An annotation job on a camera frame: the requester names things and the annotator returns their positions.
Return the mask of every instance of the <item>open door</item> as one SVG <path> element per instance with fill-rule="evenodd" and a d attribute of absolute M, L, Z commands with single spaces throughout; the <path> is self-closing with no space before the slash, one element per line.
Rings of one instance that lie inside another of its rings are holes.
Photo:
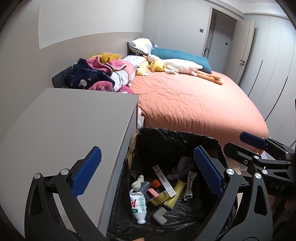
<path fill-rule="evenodd" d="M 237 21 L 235 25 L 232 48 L 224 74 L 236 84 L 239 83 L 249 57 L 255 30 L 254 20 Z"/>

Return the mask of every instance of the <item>trash bin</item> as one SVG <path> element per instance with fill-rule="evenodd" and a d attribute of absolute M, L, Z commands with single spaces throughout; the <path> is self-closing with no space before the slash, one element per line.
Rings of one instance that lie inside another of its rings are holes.
<path fill-rule="evenodd" d="M 149 202 L 147 194 L 145 195 L 146 223 L 137 224 L 132 214 L 129 191 L 131 184 L 140 174 L 148 181 L 157 178 L 153 166 L 158 165 L 165 176 L 171 174 L 172 168 L 178 166 L 181 156 L 193 157 L 194 149 L 199 145 L 202 145 L 211 157 L 219 159 L 227 168 L 220 143 L 214 138 L 165 129 L 144 127 L 139 130 L 131 142 L 119 179 L 107 230 L 110 240 L 130 241 L 144 237 L 146 241 L 186 241 L 196 234 L 218 201 L 217 195 L 210 192 L 197 166 L 192 170 L 198 173 L 192 185 L 193 197 L 184 201 L 184 188 L 173 209 L 165 214 L 164 217 L 168 221 L 163 226 L 160 226 L 152 217 L 160 206 L 154 206 Z M 187 182 L 187 175 L 180 180 Z M 174 187 L 177 181 L 169 182 Z M 236 211 L 237 200 L 222 232 L 230 228 Z"/>

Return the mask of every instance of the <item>gray tabletop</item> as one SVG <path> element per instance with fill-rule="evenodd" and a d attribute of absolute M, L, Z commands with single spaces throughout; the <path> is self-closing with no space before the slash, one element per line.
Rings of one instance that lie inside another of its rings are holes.
<path fill-rule="evenodd" d="M 84 158 L 93 146 L 102 161 L 78 197 L 95 225 L 114 163 L 138 96 L 47 89 L 18 118 L 0 145 L 0 204 L 24 235 L 24 212 L 33 175 L 57 175 Z"/>

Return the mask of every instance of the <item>fitted sheet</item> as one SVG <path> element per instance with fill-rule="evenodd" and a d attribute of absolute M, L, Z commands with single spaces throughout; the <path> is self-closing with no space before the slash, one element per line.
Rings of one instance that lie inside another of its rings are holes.
<path fill-rule="evenodd" d="M 187 74 L 148 73 L 131 84 L 139 95 L 144 126 L 207 135 L 222 148 L 232 142 L 262 153 L 239 139 L 243 131 L 268 138 L 268 129 L 256 106 L 230 78 L 213 71 L 223 82 L 218 85 Z"/>

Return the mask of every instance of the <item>white plastic bottle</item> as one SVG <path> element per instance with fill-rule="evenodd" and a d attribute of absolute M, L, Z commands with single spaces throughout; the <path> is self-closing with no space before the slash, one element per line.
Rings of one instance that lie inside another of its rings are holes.
<path fill-rule="evenodd" d="M 144 224 L 146 222 L 145 217 L 147 214 L 145 197 L 141 192 L 132 191 L 133 189 L 130 191 L 130 198 L 133 215 L 137 219 L 138 224 Z"/>

